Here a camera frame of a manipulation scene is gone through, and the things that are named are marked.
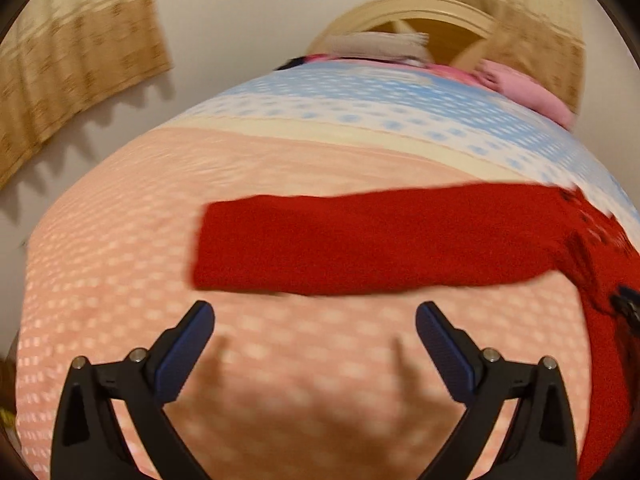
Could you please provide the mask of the pink pillow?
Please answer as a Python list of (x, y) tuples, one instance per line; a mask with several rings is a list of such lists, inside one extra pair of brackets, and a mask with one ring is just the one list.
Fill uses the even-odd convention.
[(436, 64), (428, 66), (428, 71), (439, 77), (500, 93), (507, 99), (547, 117), (567, 131), (573, 129), (575, 115), (567, 105), (536, 79), (514, 68), (480, 60), (470, 72)]

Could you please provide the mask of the beige patterned curtain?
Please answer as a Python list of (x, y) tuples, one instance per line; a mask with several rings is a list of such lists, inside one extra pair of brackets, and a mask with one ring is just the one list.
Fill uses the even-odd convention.
[(171, 67), (155, 0), (30, 0), (1, 43), (1, 181), (74, 116)]
[(495, 20), (484, 57), (536, 79), (572, 111), (582, 99), (582, 0), (456, 0)]

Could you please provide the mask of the red knitted sweater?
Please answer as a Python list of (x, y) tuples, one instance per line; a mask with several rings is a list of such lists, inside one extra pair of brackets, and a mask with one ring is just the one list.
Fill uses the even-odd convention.
[(639, 286), (637, 249), (577, 188), (480, 182), (334, 197), (258, 195), (209, 204), (192, 266), (198, 289), (306, 296), (494, 286), (562, 273), (582, 300), (591, 352), (583, 479), (631, 475), (638, 341), (612, 300)]

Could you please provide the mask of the right beige patterned curtain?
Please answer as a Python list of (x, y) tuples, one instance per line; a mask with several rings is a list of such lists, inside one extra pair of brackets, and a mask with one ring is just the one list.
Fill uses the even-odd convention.
[(582, 99), (582, 0), (456, 0), (495, 20), (484, 57), (536, 79), (572, 111)]

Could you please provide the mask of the left beige patterned curtain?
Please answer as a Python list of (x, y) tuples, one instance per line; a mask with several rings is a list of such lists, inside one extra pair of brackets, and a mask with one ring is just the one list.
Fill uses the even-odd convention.
[(155, 0), (30, 0), (1, 43), (1, 181), (74, 116), (171, 67)]

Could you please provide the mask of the patterned pink blue bedsheet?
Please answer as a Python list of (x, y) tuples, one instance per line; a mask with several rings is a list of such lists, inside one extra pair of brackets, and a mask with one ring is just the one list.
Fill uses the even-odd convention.
[(631, 201), (576, 136), (503, 96), (373, 63), (318, 62), (240, 84), (118, 150), (67, 191), (28, 245), (17, 431), (50, 474), (58, 399), (76, 356), (147, 347), (196, 300), (216, 330), (167, 413), (215, 479), (412, 479), (460, 418), (414, 328), (432, 300), (482, 347), (558, 360), (578, 436), (590, 356), (582, 305), (559, 273), (400, 295), (199, 292), (207, 204), (468, 181), (580, 188), (631, 238)]

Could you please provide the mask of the striped grey pillow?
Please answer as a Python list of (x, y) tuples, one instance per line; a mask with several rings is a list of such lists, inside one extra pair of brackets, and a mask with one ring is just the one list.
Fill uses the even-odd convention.
[(321, 52), (336, 58), (365, 58), (384, 62), (431, 64), (428, 36), (420, 32), (353, 32), (329, 36)]

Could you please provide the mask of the cream wooden headboard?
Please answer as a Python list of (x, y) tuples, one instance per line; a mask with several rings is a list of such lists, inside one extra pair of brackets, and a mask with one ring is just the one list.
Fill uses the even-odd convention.
[(352, 32), (423, 32), (435, 63), (469, 72), (484, 58), (496, 26), (490, 15), (456, 0), (373, 0), (336, 18), (306, 52), (320, 53), (329, 37)]

